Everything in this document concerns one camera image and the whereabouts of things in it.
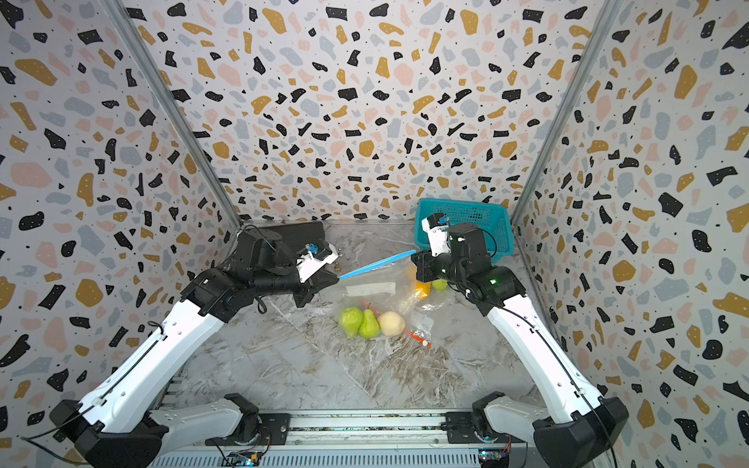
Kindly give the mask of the green apple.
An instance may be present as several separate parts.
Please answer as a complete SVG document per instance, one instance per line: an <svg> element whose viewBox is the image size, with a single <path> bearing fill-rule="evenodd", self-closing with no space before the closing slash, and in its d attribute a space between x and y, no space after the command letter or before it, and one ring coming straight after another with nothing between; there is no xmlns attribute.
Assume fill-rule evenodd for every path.
<svg viewBox="0 0 749 468"><path fill-rule="evenodd" d="M358 307L349 307L339 314L339 326L347 337L355 337L364 321L364 313Z"/></svg>

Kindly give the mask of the clear blue zip-top bag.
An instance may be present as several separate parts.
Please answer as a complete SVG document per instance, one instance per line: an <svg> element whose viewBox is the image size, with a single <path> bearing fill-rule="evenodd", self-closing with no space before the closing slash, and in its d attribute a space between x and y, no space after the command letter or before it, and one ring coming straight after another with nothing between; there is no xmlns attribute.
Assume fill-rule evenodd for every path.
<svg viewBox="0 0 749 468"><path fill-rule="evenodd" d="M353 376L373 378L390 371L404 379L429 368L439 358L432 347L424 348L409 337L375 337L363 339L358 333L347 337L339 326L339 314L349 307L358 307L360 300L372 302L380 311L419 312L436 320L435 310L444 303L444 294L431 288L426 300L414 297L417 267L411 262L411 251L377 261L343 275L337 284L316 294L310 304L296 308L294 300L280 298L271 302L271 310L278 313L307 339L314 349L332 358Z"/></svg>

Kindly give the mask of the beige round fruit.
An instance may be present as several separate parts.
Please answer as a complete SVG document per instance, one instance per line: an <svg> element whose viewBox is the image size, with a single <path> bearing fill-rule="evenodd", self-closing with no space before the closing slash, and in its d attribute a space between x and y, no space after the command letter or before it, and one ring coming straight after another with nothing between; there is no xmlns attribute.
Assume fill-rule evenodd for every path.
<svg viewBox="0 0 749 468"><path fill-rule="evenodd" d="M405 331L406 321L403 316L395 311L388 311L378 317L380 331L387 337L397 337Z"/></svg>

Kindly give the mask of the green pear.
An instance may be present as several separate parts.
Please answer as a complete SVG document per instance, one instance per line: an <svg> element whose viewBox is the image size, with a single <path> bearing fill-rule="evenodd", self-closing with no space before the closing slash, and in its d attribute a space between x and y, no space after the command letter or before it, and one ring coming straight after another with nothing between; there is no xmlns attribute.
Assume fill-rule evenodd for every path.
<svg viewBox="0 0 749 468"><path fill-rule="evenodd" d="M374 339L380 335L380 323L378 323L373 310L365 309L363 311L362 323L357 333L363 339Z"/></svg>

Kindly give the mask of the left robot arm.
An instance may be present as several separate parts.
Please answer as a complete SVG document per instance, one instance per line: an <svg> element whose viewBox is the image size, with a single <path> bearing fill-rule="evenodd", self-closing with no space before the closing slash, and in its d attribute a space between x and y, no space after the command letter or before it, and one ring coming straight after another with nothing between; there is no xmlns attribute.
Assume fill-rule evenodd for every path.
<svg viewBox="0 0 749 468"><path fill-rule="evenodd" d="M268 296L290 296L303 308L337 284L328 267L338 257L322 222L245 225L227 259L183 289L171 312L150 324L153 333L119 369L81 400L54 407L53 433L72 442L81 464L92 467L147 467L201 442L258 447L262 454L283 446L290 415L262 415L237 393L176 411L152 409L152 404L194 352L242 309L255 304L265 313Z"/></svg>

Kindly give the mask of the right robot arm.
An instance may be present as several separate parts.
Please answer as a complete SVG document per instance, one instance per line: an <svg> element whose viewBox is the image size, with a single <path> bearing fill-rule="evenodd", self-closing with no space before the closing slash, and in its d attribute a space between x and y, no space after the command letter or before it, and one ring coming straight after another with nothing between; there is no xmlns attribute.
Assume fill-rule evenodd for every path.
<svg viewBox="0 0 749 468"><path fill-rule="evenodd" d="M539 408L493 392L472 406L476 436L520 440L550 467L584 467L613 454L629 417L624 403L604 397L564 353L518 277L493 264L484 230L472 222L451 224L442 213L424 218L421 228L429 247L412 256L417 280L444 280L476 306L510 344L545 404Z"/></svg>

